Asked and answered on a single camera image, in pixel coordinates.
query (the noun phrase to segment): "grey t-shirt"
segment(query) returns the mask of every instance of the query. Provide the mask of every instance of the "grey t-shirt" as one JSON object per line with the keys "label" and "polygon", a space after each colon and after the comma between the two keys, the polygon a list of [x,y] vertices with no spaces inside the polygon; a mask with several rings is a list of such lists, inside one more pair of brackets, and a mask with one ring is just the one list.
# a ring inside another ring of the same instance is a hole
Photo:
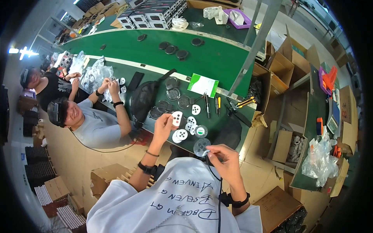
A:
{"label": "grey t-shirt", "polygon": [[74,134],[85,146],[108,149],[122,147],[130,143],[128,135],[120,138],[120,127],[115,116],[105,111],[93,109],[93,103],[89,99],[80,102],[78,106],[82,109],[85,120],[74,131]]}

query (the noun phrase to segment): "white t-shirt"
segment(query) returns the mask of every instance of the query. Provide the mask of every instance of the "white t-shirt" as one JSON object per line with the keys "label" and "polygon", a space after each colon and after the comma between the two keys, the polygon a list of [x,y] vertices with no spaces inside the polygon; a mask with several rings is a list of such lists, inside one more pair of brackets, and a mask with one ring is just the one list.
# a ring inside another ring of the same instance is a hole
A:
{"label": "white t-shirt", "polygon": [[97,149],[121,147],[130,143],[129,136],[120,137],[120,127],[115,116],[92,108],[93,103],[85,99],[78,104],[85,120],[74,134],[85,146]]}
{"label": "white t-shirt", "polygon": [[[220,182],[202,161],[175,158],[151,188],[139,193],[128,183],[113,180],[89,211],[87,232],[145,233],[156,228],[151,232],[216,233],[219,189]],[[180,215],[174,214],[178,206]],[[220,209],[221,233],[262,233],[259,206],[251,205],[235,217],[222,203]]]}

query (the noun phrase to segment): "black fanny pack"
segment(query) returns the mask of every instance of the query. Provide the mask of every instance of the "black fanny pack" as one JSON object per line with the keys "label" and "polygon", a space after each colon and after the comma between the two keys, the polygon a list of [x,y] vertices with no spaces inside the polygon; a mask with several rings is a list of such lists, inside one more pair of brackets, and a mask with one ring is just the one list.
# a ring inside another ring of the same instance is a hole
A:
{"label": "black fanny pack", "polygon": [[177,70],[172,69],[157,81],[145,82],[134,90],[131,98],[130,110],[134,118],[134,126],[136,129],[140,129],[142,127],[145,119],[148,116],[148,112],[155,105],[159,83],[174,72],[177,72]]}

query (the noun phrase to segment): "smiling man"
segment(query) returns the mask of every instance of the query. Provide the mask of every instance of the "smiling man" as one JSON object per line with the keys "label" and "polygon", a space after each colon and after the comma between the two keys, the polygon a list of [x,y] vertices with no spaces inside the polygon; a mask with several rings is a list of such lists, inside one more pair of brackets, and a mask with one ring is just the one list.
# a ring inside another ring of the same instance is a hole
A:
{"label": "smiling man", "polygon": [[[112,95],[117,117],[92,108],[106,89]],[[109,78],[105,78],[101,87],[81,103],[59,98],[48,105],[47,113],[51,123],[70,128],[77,139],[89,148],[108,149],[131,142],[128,136],[131,122],[119,98],[119,84],[117,81],[110,82]]]}
{"label": "smiling man", "polygon": [[66,75],[64,79],[51,72],[41,75],[39,69],[27,67],[21,73],[20,83],[25,89],[35,90],[41,109],[47,111],[48,104],[57,98],[66,97],[76,103],[87,99],[89,94],[79,88],[79,79],[70,83],[70,79],[78,77],[80,73]]}

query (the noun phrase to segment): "hand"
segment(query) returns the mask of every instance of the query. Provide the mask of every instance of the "hand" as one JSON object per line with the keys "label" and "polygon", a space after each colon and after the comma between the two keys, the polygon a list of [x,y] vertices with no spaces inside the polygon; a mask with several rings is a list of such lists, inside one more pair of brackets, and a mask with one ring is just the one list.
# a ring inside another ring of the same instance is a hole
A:
{"label": "hand", "polygon": [[109,88],[110,95],[112,95],[112,97],[119,96],[119,83],[116,80],[109,81],[108,88]]}
{"label": "hand", "polygon": [[72,90],[71,92],[77,93],[79,89],[79,78],[75,78],[74,81],[72,81]]}
{"label": "hand", "polygon": [[170,113],[164,113],[156,120],[152,144],[154,143],[158,146],[162,146],[166,142],[170,136],[171,130],[176,130],[178,128],[174,126],[172,122],[173,116]]}
{"label": "hand", "polygon": [[98,92],[100,94],[104,94],[106,89],[109,88],[109,83],[110,83],[110,79],[109,78],[104,78],[101,86],[98,88]]}
{"label": "hand", "polygon": [[[242,176],[239,171],[238,152],[232,150],[224,144],[206,146],[210,152],[207,156],[210,162],[214,165],[219,175],[225,179],[230,186],[240,185]],[[224,162],[220,162],[218,157],[222,158]]]}
{"label": "hand", "polygon": [[78,72],[71,73],[71,74],[65,76],[65,80],[69,81],[72,78],[79,78],[80,76],[81,76],[81,74],[78,73]]}

